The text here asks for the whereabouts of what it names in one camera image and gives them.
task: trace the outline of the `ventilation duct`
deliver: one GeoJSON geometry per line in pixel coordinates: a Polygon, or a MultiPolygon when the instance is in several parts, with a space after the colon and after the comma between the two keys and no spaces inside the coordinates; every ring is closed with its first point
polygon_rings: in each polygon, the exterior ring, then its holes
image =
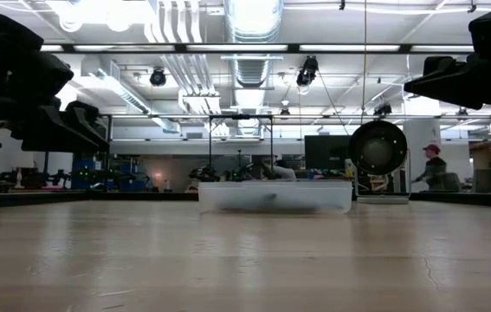
{"type": "MultiPolygon", "coordinates": [[[[226,30],[231,42],[269,43],[275,42],[280,31],[283,0],[225,0],[226,30]]],[[[270,72],[270,61],[234,60],[232,69],[235,77],[237,105],[244,108],[260,108],[264,101],[264,90],[270,72]]],[[[250,121],[240,121],[241,134],[255,133],[250,121]]]]}

